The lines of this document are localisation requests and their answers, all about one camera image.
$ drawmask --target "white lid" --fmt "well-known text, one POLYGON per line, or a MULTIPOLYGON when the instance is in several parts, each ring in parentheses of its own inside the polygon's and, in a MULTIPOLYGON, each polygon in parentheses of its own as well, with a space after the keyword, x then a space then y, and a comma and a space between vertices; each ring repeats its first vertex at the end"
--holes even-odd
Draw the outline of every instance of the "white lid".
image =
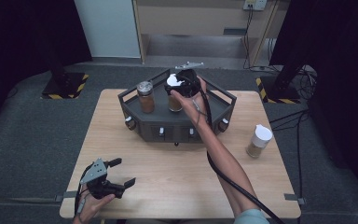
POLYGON ((167 78, 167 84, 170 86, 180 86, 183 81, 177 81, 176 74, 170 74, 170 76, 167 78))
POLYGON ((257 147, 265 147, 272 138, 272 131, 261 124, 255 126, 255 134, 252 137, 252 142, 257 147))

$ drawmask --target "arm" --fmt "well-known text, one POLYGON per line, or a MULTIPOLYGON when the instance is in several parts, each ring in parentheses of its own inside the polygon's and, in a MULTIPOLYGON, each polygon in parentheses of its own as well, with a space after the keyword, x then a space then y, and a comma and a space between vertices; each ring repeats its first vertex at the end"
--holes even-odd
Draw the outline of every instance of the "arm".
MULTIPOLYGON (((206 83, 200 78, 201 87, 206 90, 206 83)), ((211 156, 216 167, 221 170, 228 178, 240 185, 242 188, 249 191, 255 196, 255 191, 249 181, 247 174, 243 171, 241 165, 234 158, 234 156, 228 151, 228 149, 220 142, 216 137, 214 132, 211 130, 209 125, 205 120, 205 106, 202 101, 200 93, 193 97, 196 104, 200 107, 200 113, 196 106, 193 103, 193 100, 190 98, 183 97, 177 91, 172 91, 173 95, 182 105, 186 114, 189 116, 191 122, 197 128, 197 131, 200 134, 200 137, 203 140, 203 143, 208 150, 209 155, 211 156)), ((259 209, 254 203, 252 203, 248 198, 238 192, 236 189, 232 188, 225 180, 219 177, 220 184, 227 195, 228 201, 233 210, 234 216, 238 216, 245 210, 248 209, 259 209)))

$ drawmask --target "spice jar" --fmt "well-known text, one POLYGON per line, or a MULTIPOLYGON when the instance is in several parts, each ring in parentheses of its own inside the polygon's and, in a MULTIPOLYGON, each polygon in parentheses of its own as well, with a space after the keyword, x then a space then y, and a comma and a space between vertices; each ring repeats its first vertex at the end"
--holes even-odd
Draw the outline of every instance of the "spice jar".
POLYGON ((255 126, 255 133, 252 136, 251 143, 246 148, 246 152, 253 158, 258 158, 262 150, 267 146, 272 138, 272 132, 261 124, 255 126))
POLYGON ((153 84, 149 81, 143 81, 136 86, 136 89, 142 111, 147 114, 153 112, 155 107, 153 84))
MULTIPOLYGON (((177 81, 176 75, 170 74, 167 78, 167 84, 170 86, 180 86, 182 81, 177 81)), ((172 95, 168 95, 168 108, 173 112, 178 112, 182 110, 182 105, 172 95)))

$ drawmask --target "gray carpet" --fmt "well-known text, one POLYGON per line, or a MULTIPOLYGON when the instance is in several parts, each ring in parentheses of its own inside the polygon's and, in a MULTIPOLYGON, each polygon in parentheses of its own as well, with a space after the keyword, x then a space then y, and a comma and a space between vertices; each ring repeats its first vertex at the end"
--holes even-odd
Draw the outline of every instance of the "gray carpet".
MULTIPOLYGON (((50 73, 20 82, 0 113, 0 198, 53 198, 65 192, 100 92, 132 87, 165 69, 69 66, 68 71, 89 75, 85 89, 74 100, 40 99, 50 73)), ((255 78, 271 76, 243 70, 197 69, 197 72, 225 90, 234 91, 257 91, 255 78)), ((307 105, 303 101, 298 105, 264 104, 264 107, 268 119, 274 120, 306 109, 307 105)), ((284 127, 295 124, 293 121, 284 127)), ((274 136, 298 194, 296 128, 274 132, 274 136)), ((302 206, 301 223, 358 223, 358 181, 350 170, 338 169, 328 159, 311 118, 301 122, 299 140, 303 196, 307 200, 302 206)), ((70 223, 60 217, 59 209, 59 204, 0 203, 0 223, 70 223)))

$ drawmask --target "white wall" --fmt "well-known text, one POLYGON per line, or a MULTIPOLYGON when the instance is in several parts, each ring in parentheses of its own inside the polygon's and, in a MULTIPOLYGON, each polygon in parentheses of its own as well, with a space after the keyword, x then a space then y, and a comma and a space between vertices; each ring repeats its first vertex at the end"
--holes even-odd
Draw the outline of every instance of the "white wall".
POLYGON ((131 0, 75 0, 92 57, 141 58, 131 0))

